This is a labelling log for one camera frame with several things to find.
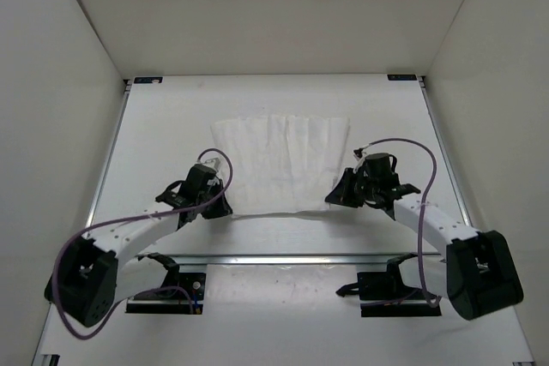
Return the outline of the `white skirt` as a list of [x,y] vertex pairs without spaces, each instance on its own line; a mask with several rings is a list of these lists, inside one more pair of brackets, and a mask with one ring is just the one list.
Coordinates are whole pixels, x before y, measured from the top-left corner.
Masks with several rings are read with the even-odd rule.
[[211,125],[232,162],[226,192],[237,217],[324,212],[338,182],[350,122],[345,117],[265,115]]

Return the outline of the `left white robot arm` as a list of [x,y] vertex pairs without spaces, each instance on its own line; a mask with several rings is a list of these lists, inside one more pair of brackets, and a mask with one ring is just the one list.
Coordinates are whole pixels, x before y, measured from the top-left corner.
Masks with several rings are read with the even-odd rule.
[[84,327],[93,327],[135,295],[183,296],[175,260],[150,247],[197,217],[232,214],[228,186],[216,169],[197,163],[142,215],[98,224],[68,241],[45,287],[45,299]]

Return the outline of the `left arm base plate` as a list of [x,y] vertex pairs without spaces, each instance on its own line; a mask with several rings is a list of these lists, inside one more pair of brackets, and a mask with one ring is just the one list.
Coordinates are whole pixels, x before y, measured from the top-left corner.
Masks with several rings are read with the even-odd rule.
[[202,315],[207,282],[206,266],[181,266],[176,280],[167,280],[163,291],[141,293],[125,304],[134,315]]

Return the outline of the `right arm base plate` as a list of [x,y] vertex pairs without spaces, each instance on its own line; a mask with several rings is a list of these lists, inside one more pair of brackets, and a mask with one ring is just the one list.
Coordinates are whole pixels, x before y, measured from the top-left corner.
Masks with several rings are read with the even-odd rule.
[[338,297],[356,296],[362,318],[439,317],[442,310],[433,308],[421,290],[399,283],[387,272],[359,272],[357,281],[341,286]]

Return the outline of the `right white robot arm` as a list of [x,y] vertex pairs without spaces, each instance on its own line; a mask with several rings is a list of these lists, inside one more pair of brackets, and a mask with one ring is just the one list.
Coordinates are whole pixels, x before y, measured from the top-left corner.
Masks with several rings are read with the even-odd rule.
[[505,237],[452,219],[411,183],[401,183],[396,164],[389,153],[363,156],[357,167],[344,170],[325,201],[381,210],[414,230],[419,242],[429,243],[439,256],[413,252],[391,258],[384,271],[372,278],[359,274],[337,295],[356,294],[366,304],[441,297],[468,321],[521,303],[524,292]]

